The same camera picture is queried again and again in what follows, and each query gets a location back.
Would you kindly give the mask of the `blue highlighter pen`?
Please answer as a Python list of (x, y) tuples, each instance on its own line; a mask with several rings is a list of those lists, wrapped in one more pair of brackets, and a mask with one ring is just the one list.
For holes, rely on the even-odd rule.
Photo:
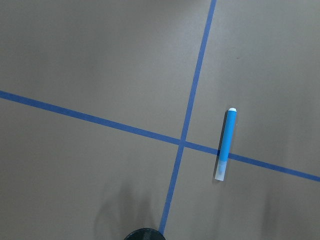
[(214, 176), (214, 179), (217, 181), (224, 181), (225, 178), (236, 118), (237, 109), (232, 107), (227, 111), (226, 114), (222, 141), (218, 155), (217, 168)]

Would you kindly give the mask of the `black mesh pen cup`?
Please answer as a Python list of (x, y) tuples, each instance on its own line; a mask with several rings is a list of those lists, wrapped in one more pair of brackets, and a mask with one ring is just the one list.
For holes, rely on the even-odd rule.
[(166, 238), (153, 228), (140, 228), (129, 233), (124, 240), (166, 240)]

